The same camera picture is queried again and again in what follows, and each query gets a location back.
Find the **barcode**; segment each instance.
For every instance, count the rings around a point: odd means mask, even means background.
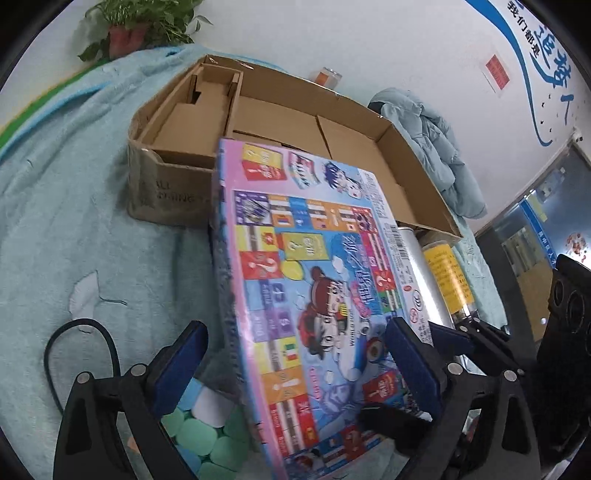
[[[408,252],[406,250],[406,246],[404,245],[402,235],[400,235],[400,231],[394,225],[390,225],[390,233],[392,233],[392,236],[394,237],[396,248],[400,252],[400,256],[405,260],[409,260]]]

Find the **cardboard box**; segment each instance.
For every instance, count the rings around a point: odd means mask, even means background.
[[[232,134],[242,73],[199,63],[175,77],[129,129],[129,214],[204,226],[219,138]]]
[[[187,103],[193,76],[212,67],[240,75],[223,132],[217,123],[215,131],[201,134],[191,126],[195,117],[187,120],[188,107],[178,103]],[[208,102],[210,94],[201,92],[197,104]],[[176,132],[174,125],[183,123]],[[202,138],[189,141],[191,135]],[[177,76],[134,116],[129,129],[130,215],[205,226],[215,156],[211,150],[221,136],[295,148],[372,171],[398,222],[439,231],[452,242],[460,236],[439,192],[389,120],[312,82],[217,56],[206,56]]]

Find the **green foam tile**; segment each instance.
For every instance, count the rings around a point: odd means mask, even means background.
[[[199,480],[234,480],[236,472],[215,463],[203,462],[197,476]]]
[[[223,432],[239,442],[248,442],[251,438],[246,426],[246,419],[241,407],[234,408],[233,412],[226,420]]]
[[[216,429],[196,419],[185,420],[176,436],[181,447],[200,456],[208,455],[216,440]]]
[[[180,411],[178,408],[175,408],[174,411],[168,415],[165,415],[160,419],[160,423],[168,433],[169,437],[174,437],[180,430],[180,427],[183,425],[184,422],[184,413]]]
[[[219,466],[237,472],[248,457],[248,445],[230,437],[221,437],[209,454],[211,461]]]

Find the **board game box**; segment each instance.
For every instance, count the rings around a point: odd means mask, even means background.
[[[277,479],[332,474],[382,438],[364,403],[415,408],[384,345],[391,316],[431,343],[376,177],[335,161],[222,140],[215,262],[226,342]]]

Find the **metal canister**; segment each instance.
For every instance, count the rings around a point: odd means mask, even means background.
[[[478,318],[474,296],[449,244],[438,241],[425,245],[423,254],[439,285],[453,323],[469,317]]]
[[[423,297],[427,314],[429,315],[429,321],[445,327],[454,328],[445,300],[439,290],[439,285],[433,273],[431,273],[431,269],[429,269],[421,245],[419,245],[417,238],[414,236],[413,229],[399,226],[398,230],[404,240],[414,277]]]

